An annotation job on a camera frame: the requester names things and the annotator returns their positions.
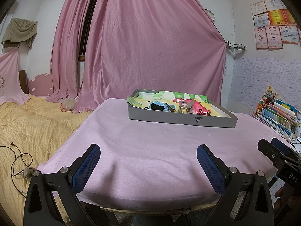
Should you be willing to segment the wall certificates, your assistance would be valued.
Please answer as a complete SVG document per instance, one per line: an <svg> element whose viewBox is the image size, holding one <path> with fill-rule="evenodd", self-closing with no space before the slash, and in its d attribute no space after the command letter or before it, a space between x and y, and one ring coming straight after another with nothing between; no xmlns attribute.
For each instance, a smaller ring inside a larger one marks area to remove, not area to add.
<svg viewBox="0 0 301 226"><path fill-rule="evenodd" d="M252 4L251 11L257 50L300 45L300 28L281 0L262 0Z"/></svg>

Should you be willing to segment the pink tablecloth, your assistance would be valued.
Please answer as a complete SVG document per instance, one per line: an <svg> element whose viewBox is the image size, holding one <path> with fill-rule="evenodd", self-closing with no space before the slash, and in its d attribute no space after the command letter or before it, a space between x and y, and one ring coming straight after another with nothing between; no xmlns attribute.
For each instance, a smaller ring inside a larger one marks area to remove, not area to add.
<svg viewBox="0 0 301 226"><path fill-rule="evenodd" d="M234 128L198 127L130 120L127 102L111 98L94 110L38 169L56 173L97 144L100 160L81 201L110 209L166 211L215 203L213 190L196 157L205 144L228 166L242 173L276 172L257 148L279 136L248 114L237 114Z"/></svg>

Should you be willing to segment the yellow bed blanket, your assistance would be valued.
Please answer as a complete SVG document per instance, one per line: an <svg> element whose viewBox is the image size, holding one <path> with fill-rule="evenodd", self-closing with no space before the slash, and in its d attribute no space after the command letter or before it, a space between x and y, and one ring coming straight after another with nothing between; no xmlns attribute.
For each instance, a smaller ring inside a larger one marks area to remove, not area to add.
<svg viewBox="0 0 301 226"><path fill-rule="evenodd" d="M46 162L89 115L62 112L60 104L35 96L21 106L1 105L1 205L15 225L23 224L29 186L20 171Z"/></svg>

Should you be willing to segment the large pink curtain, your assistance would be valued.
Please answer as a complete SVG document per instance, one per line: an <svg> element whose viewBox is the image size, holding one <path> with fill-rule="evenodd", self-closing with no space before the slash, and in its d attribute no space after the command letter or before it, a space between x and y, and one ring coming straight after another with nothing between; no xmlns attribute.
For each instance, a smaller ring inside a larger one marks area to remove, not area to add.
<svg viewBox="0 0 301 226"><path fill-rule="evenodd" d="M77 63L91 0L65 0L54 43L50 102L76 99L75 111L140 88L206 95L221 101L226 43L198 0L97 0L82 83Z"/></svg>

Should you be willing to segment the stack of books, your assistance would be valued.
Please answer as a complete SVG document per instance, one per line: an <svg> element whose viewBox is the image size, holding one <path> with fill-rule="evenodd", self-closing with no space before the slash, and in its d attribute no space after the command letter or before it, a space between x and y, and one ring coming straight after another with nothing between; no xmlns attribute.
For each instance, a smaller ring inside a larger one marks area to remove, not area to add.
<svg viewBox="0 0 301 226"><path fill-rule="evenodd" d="M272 86L267 86L253 115L270 126L291 144L300 143L300 108L284 101Z"/></svg>

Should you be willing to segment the olive green hanging cloth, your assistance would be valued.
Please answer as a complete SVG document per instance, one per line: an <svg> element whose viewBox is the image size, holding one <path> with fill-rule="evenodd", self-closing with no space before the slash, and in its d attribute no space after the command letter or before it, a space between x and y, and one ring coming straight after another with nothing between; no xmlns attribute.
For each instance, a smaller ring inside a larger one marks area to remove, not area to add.
<svg viewBox="0 0 301 226"><path fill-rule="evenodd" d="M38 21L13 18L8 24L1 44L4 42L20 43L26 42L28 48L32 48L32 42L38 30Z"/></svg>

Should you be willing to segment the grey tray with colourful liner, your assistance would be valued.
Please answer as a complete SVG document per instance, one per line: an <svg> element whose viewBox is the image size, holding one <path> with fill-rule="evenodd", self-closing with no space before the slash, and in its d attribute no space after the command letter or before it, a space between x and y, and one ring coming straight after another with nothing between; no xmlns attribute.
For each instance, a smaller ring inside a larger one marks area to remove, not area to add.
<svg viewBox="0 0 301 226"><path fill-rule="evenodd" d="M127 101L133 120L217 128L234 128L238 120L206 95L137 89Z"/></svg>

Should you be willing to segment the round wall clock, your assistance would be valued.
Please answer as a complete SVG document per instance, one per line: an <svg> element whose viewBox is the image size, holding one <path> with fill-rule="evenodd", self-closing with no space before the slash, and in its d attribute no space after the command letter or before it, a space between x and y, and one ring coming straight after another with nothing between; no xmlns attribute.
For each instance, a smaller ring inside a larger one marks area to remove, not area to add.
<svg viewBox="0 0 301 226"><path fill-rule="evenodd" d="M214 13L209 10L209 9L205 9L206 13L208 14L208 16L210 17L211 21L215 22L215 15Z"/></svg>

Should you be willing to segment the light blue smart watch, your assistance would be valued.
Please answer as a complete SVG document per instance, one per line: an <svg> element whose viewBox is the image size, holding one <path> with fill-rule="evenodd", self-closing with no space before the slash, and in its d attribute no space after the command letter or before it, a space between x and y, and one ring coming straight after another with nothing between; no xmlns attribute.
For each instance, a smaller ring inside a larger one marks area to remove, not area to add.
<svg viewBox="0 0 301 226"><path fill-rule="evenodd" d="M158 111L169 111L169 112L176 111L174 105L169 105L168 103L159 102L159 101L150 102L149 109L158 110Z"/></svg>

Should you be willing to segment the pink sheet on wall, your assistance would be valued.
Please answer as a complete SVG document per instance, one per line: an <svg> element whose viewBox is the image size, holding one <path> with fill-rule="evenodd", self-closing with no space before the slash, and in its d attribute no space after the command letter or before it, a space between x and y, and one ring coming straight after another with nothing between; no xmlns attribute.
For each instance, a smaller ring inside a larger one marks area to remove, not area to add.
<svg viewBox="0 0 301 226"><path fill-rule="evenodd" d="M1 55L1 105L11 102L21 106L30 99L20 87L18 59L18 47Z"/></svg>

